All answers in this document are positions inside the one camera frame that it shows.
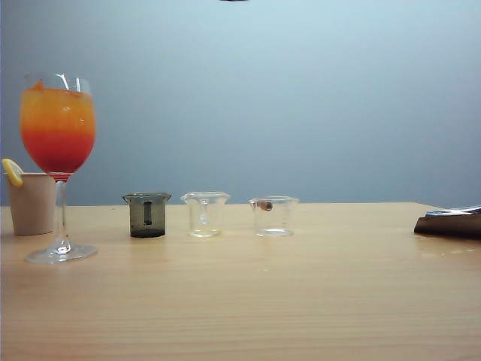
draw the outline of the paper cup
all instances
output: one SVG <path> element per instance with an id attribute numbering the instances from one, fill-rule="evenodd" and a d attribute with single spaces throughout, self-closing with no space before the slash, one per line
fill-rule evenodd
<path id="1" fill-rule="evenodd" d="M 14 233 L 41 235 L 53 231 L 55 181 L 45 173 L 22 174 L 23 185 L 15 187 L 8 176 L 8 197 Z"/>

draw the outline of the empty beaker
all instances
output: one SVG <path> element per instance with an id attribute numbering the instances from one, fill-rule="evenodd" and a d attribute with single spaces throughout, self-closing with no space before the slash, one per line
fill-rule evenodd
<path id="1" fill-rule="evenodd" d="M 131 193 L 122 198 L 130 205 L 130 235 L 146 238 L 165 234 L 165 203 L 169 193 Z"/>
<path id="2" fill-rule="evenodd" d="M 266 196 L 249 200 L 254 210 L 257 235 L 285 236 L 294 233 L 292 213 L 299 199 L 289 196 Z"/>
<path id="3" fill-rule="evenodd" d="M 189 206 L 189 234 L 212 237 L 221 233 L 222 206 L 230 197 L 224 192 L 191 192 L 180 197 Z"/>

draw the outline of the small brown object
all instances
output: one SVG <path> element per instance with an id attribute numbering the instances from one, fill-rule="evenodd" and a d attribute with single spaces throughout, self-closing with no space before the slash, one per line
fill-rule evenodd
<path id="1" fill-rule="evenodd" d="M 268 202 L 268 201 L 260 201 L 260 202 L 257 202 L 257 206 L 259 208 L 261 208 L 263 211 L 272 211 L 272 202 Z"/>

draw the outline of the wine glass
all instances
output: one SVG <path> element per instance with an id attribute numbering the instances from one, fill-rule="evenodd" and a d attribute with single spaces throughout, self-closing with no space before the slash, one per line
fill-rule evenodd
<path id="1" fill-rule="evenodd" d="M 85 162 L 95 141 L 95 112 L 89 84 L 66 74 L 31 74 L 20 105 L 23 145 L 56 182 L 55 241 L 30 253 L 33 263 L 59 263 L 91 256 L 93 246 L 74 244 L 65 221 L 67 181 Z"/>

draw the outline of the orange drink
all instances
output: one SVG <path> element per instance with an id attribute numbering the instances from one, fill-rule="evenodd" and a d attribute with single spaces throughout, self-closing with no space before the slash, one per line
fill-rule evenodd
<path id="1" fill-rule="evenodd" d="M 67 181 L 85 162 L 95 141 L 92 97 L 44 88 L 40 80 L 23 91 L 20 131 L 35 163 L 55 181 Z"/>

